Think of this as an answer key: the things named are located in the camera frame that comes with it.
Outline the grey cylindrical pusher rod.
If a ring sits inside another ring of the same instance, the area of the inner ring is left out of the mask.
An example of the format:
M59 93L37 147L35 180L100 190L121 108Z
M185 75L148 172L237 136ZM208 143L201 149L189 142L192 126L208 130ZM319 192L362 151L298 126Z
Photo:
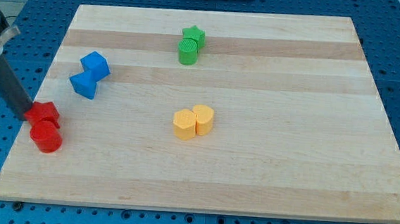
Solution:
M19 120L32 108L32 98L15 75L5 54L0 55L0 96Z

